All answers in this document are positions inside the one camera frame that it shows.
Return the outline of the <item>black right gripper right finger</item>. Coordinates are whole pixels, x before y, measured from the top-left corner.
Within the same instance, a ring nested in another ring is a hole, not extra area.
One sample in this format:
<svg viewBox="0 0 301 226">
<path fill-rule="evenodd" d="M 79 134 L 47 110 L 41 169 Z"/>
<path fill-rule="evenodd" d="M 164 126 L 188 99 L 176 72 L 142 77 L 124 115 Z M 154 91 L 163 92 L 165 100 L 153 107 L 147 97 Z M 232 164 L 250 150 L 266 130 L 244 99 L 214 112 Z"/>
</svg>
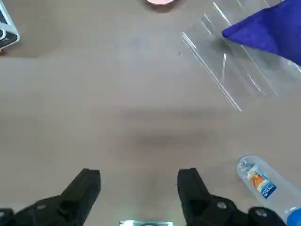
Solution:
<svg viewBox="0 0 301 226">
<path fill-rule="evenodd" d="M 188 226 L 284 226 L 272 210 L 251 207 L 242 212 L 227 198 L 209 193 L 196 168 L 180 169 L 177 190 Z"/>
</svg>

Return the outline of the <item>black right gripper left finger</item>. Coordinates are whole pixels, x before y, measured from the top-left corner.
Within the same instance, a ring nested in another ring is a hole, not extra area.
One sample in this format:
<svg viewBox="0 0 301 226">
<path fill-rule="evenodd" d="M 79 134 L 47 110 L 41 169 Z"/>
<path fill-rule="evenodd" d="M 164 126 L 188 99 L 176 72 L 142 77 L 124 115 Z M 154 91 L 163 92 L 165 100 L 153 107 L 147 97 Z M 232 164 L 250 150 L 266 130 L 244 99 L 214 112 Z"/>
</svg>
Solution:
<svg viewBox="0 0 301 226">
<path fill-rule="evenodd" d="M 57 196 L 39 200 L 14 212 L 0 209 L 2 226 L 82 226 L 101 190 L 101 173 L 83 169 Z"/>
</svg>

